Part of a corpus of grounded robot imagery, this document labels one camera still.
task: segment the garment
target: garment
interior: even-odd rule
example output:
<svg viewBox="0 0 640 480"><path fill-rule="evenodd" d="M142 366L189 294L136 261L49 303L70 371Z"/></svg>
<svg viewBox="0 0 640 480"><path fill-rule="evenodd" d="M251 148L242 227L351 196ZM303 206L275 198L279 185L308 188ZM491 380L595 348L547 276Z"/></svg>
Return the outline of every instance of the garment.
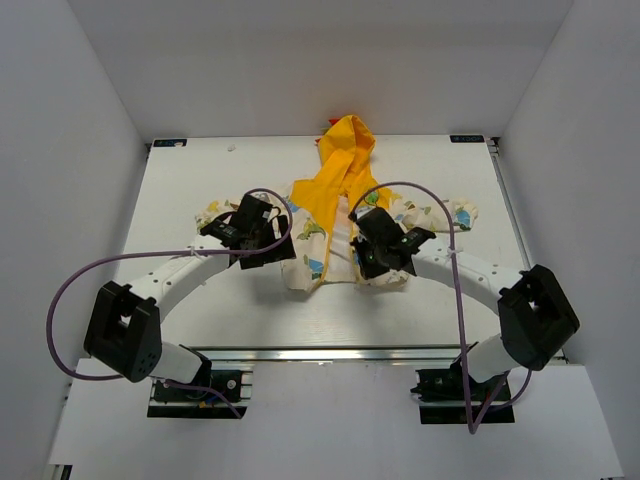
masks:
<svg viewBox="0 0 640 480"><path fill-rule="evenodd" d="M360 275L359 259L349 246L358 234L357 226L346 215L357 200L378 182L370 168L370 155L375 138L355 115L337 121L318 142L321 168L313 179L297 180L293 185L276 189L287 200L293 212L292 237L296 259L285 260L282 275L291 289L310 292L323 282L357 282L376 286L398 287L409 275L389 272L365 280ZM275 198L261 194L265 201L277 205ZM215 201L196 216L198 229L218 215L237 208L238 201ZM464 198L446 200L456 230L472 228L478 211ZM448 231L444 212L435 203L423 207L411 200L381 188L369 194L356 209L363 213L375 206L389 211L404 230L420 226L435 231Z"/></svg>

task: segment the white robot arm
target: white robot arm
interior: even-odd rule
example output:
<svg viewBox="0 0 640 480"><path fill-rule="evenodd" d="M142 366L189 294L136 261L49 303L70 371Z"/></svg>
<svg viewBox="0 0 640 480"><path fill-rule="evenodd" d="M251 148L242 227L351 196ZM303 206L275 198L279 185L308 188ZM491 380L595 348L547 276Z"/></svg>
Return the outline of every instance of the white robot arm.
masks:
<svg viewBox="0 0 640 480"><path fill-rule="evenodd" d="M184 256L172 258L130 284L105 284L96 298L85 351L132 382L151 376L196 386L208 384L211 362L187 347L163 342L160 324L193 290L236 261L245 269L295 258L291 238L283 238L288 217L271 218L273 208L245 195L236 212L205 226Z"/></svg>
<svg viewBox="0 0 640 480"><path fill-rule="evenodd" d="M408 232L386 210L352 214L360 236L352 243L365 278L389 270L453 287L451 253L433 232ZM484 384L514 367L542 370L580 323L553 273L536 265L520 272L464 252L456 252L461 290L486 305L500 319L500 334L474 345L467 356L471 379ZM460 359L452 369L460 367Z"/></svg>

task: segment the white tabletop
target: white tabletop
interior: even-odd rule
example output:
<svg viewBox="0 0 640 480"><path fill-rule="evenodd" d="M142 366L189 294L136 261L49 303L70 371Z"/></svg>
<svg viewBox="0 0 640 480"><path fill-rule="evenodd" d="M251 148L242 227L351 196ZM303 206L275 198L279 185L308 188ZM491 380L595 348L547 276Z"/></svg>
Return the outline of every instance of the white tabletop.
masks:
<svg viewBox="0 0 640 480"><path fill-rule="evenodd" d="M211 201L313 177L319 167L311 137L188 139L184 147L152 148L125 251L185 248L196 234L194 215ZM522 268L485 144L452 144L444 135L378 136L372 170L379 182L411 180L442 198L467 197L479 217L472 231L458 235L459 245ZM401 191L418 204L429 201L420 192ZM117 280L130 281L162 262L124 262ZM498 319L485 306L465 299L465 312L470 342L498 332ZM162 328L165 340L201 347L458 343L454 296L447 287L411 279L400 292L341 284L308 295L288 290L278 265L213 277Z"/></svg>
<svg viewBox="0 0 640 480"><path fill-rule="evenodd" d="M107 367L81 360L79 371ZM147 418L151 383L74 381L50 463L71 480L597 480L622 475L581 366L536 373L515 423L421 425L415 367L261 363L237 420ZM512 388L524 369L511 372Z"/></svg>

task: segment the white panel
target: white panel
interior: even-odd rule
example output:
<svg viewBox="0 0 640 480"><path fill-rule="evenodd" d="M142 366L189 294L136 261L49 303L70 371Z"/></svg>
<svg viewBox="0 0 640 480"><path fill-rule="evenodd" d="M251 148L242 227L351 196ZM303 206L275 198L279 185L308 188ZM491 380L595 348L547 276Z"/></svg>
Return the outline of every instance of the white panel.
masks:
<svg viewBox="0 0 640 480"><path fill-rule="evenodd" d="M576 2L504 136L533 259L556 273L629 478L640 477L640 3Z"/></svg>
<svg viewBox="0 0 640 480"><path fill-rule="evenodd" d="M232 152L230 144L236 146ZM184 248L195 232L194 215L211 201L313 177L319 166L313 137L189 139L186 147L153 148L125 248ZM479 218L470 232L458 235L458 246L489 264L522 267L484 143L452 144L447 136L381 136L372 170L380 182L413 180L443 198L472 200ZM435 205L421 192L400 191L418 205ZM162 262L124 262L118 280L138 278ZM465 308L469 341L498 332L498 318L489 308L471 299L465 300ZM339 284L323 285L309 295L288 290L277 264L216 275L181 302L162 329L165 340L191 346L459 342L454 294L445 286L411 279L401 291Z"/></svg>
<svg viewBox="0 0 640 480"><path fill-rule="evenodd" d="M499 135L570 0L71 0L146 140Z"/></svg>
<svg viewBox="0 0 640 480"><path fill-rule="evenodd" d="M105 368L83 360L83 369ZM524 370L510 376L521 385ZM51 455L74 480L586 480L621 475L585 369L548 367L515 424L421 425L412 367L259 364L245 417L146 418L150 384L76 382Z"/></svg>
<svg viewBox="0 0 640 480"><path fill-rule="evenodd" d="M41 478L68 381L45 346L47 308L68 275L120 249L144 155L67 3L2 2L2 478ZM55 337L70 365L104 277L87 275L61 302Z"/></svg>

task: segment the purple cable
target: purple cable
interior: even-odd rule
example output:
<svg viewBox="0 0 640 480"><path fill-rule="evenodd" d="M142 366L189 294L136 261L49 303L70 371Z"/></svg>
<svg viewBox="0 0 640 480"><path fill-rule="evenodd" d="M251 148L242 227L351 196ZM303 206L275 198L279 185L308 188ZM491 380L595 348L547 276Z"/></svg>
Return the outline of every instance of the purple cable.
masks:
<svg viewBox="0 0 640 480"><path fill-rule="evenodd" d="M440 205L440 207L444 211L444 214L447 217L447 222L449 223L449 249L451 250L451 272L453 274L453 289L455 290L455 294L456 294L456 310L458 311L458 334L460 336L460 356L462 359L462 390L464 392L464 404L465 404L464 406L465 406L465 412L467 416L467 426L469 428L469 433L471 433L471 435L474 435L478 430L480 423L482 422L482 418L484 417L485 413L491 406L491 402L493 402L493 400L497 397L498 393L500 393L500 390L504 386L505 381L507 379L507 373L505 373L501 377L500 382L498 383L496 388L493 390L493 392L491 392L491 395L489 395L489 398L484 402L484 404L482 405L482 408L480 409L480 412L478 413L478 416L474 421L473 410L471 407L471 387L469 386L469 360L467 358L467 338L464 331L462 288L460 287L460 274L458 273L458 258L456 255L455 230L453 226L453 218L451 218L451 213L449 213L449 210L447 210L447 206L444 204L442 200L440 200L440 198L435 193L433 193L428 188L423 187L422 185L418 185L417 183L386 182L386 183L381 183L379 185L376 185L375 187L370 188L365 193L363 193L362 196L358 199L358 201L353 206L353 209L351 210L351 214L355 213L358 205L360 205L362 200L364 200L364 198L367 195L369 195L371 192L375 192L380 188L394 187L394 186L405 186L405 187L417 188L418 190L429 195L431 198L433 198L436 201L438 205Z"/></svg>
<svg viewBox="0 0 640 480"><path fill-rule="evenodd" d="M287 231L284 233L284 235L278 240L276 240L274 243L272 243L271 245L264 248L259 248L258 250L200 250L198 251L199 255L243 255L243 256L258 255L260 253L265 253L265 252L268 252L269 250L273 250L278 245L282 244L282 242L284 242L289 237L289 235L291 234L291 229L293 228L293 212L291 211L291 208L289 207L289 204L287 203L287 201L284 198L282 198L280 195L278 195L276 192L274 192L273 190L269 190L267 188L254 188L253 190L249 190L247 193L245 193L245 195L250 195L252 193L257 193L257 192L264 192L264 193L273 195L282 203L284 208L287 210L287 214L289 216L289 226L287 227ZM112 257L106 257L106 258L101 258L100 260L96 260L95 262L85 265L80 270L78 270L73 275L71 275L69 278L67 278L64 281L64 283L60 286L60 288L58 288L58 291L56 292L56 294L53 296L53 299L51 300L51 304L49 305L49 311L47 312L47 323L46 323L47 347L49 348L49 353L51 354L51 358L53 359L54 363L58 366L58 368L62 370L64 373L66 373L67 375L69 375L70 377L77 378L78 380L99 381L99 380L115 380L117 378L122 378L121 375L95 376L95 375L84 375L82 373L78 373L75 370L71 370L69 367L67 367L62 361L62 359L60 358L60 355L58 355L58 352L55 347L55 343L53 341L53 316L56 312L56 307L58 306L60 297L62 297L64 292L67 290L67 288L69 288L69 286L74 281L76 281L78 277L88 272L89 270L99 267L100 265L104 265L106 263L113 263L120 260L128 260L130 258L188 257L191 255L192 255L192 252L190 250L167 250L167 251L160 251L160 252L123 253L120 255L114 255ZM226 399L224 399L221 395L217 393L216 395L218 395L221 400L226 401Z"/></svg>
<svg viewBox="0 0 640 480"><path fill-rule="evenodd" d="M236 410L236 407L234 407L233 404L229 400L227 400L224 395L222 395L219 391L211 387L204 387L204 386L196 387L194 385L187 385L185 383L175 382L173 380L165 380L164 384L167 385L168 387L181 388L182 390L195 390L198 392L211 393L212 395L215 395L224 403L226 403L227 407L229 407L229 410L231 410L236 417L242 418L242 415L240 415L240 412Z"/></svg>
<svg viewBox="0 0 640 480"><path fill-rule="evenodd" d="M491 408L491 412L497 412L498 410L502 410L503 408L510 407L511 405L516 403L518 400L520 400L520 397L529 386L529 382L531 381L532 374L533 374L533 370L528 370L527 376L524 379L524 383L522 384L522 387L520 387L520 390L518 390L518 393L516 393L510 400L504 402L502 405L496 405L495 407Z"/></svg>

